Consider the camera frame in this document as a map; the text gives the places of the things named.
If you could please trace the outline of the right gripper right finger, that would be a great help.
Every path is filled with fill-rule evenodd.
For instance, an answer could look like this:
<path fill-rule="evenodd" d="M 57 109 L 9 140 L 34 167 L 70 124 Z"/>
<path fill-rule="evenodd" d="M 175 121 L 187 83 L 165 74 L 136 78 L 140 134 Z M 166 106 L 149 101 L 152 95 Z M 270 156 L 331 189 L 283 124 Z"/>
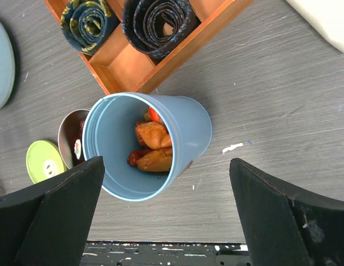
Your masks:
<path fill-rule="evenodd" d="M 240 158 L 229 175 L 252 265 L 344 265 L 344 201 Z"/>

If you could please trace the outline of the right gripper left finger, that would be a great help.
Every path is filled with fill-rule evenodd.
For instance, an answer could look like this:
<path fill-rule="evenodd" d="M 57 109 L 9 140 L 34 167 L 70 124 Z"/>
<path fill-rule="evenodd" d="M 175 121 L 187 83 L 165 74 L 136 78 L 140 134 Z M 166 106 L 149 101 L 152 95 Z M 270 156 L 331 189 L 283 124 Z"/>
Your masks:
<path fill-rule="evenodd" d="M 0 265 L 79 265 L 105 168 L 101 156 L 0 197 Z"/>

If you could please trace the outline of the blue cylindrical lunch container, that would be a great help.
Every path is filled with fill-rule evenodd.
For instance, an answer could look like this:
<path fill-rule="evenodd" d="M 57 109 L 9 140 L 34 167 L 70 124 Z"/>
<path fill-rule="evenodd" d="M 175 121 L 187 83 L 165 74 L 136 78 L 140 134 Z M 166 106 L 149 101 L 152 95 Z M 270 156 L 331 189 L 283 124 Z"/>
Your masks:
<path fill-rule="evenodd" d="M 139 148 L 136 122 L 153 108 L 170 133 L 173 147 L 171 170 L 143 172 L 127 163 Z M 102 188 L 125 201 L 149 200 L 165 190 L 208 148 L 213 135 L 211 118 L 196 100 L 186 96 L 115 93 L 98 100 L 84 124 L 82 148 L 86 160 L 102 156 L 105 167 Z"/>

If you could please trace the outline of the pile of food pieces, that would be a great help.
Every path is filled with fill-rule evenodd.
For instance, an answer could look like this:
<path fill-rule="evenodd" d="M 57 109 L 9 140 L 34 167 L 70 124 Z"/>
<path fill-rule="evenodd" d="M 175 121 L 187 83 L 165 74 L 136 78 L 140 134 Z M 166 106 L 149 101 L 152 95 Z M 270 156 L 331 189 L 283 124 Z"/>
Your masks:
<path fill-rule="evenodd" d="M 173 162 L 173 145 L 162 118 L 148 107 L 144 120 L 135 126 L 135 136 L 141 149 L 131 151 L 127 164 L 143 172 L 168 172 Z"/>

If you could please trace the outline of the grey-blue plate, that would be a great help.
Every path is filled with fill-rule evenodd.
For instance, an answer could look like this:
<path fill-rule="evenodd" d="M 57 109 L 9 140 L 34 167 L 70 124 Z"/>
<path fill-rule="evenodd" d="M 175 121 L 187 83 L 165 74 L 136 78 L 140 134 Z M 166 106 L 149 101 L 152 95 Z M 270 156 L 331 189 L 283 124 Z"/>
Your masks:
<path fill-rule="evenodd" d="M 0 22 L 0 109 L 11 96 L 16 76 L 16 63 L 11 40 Z"/>

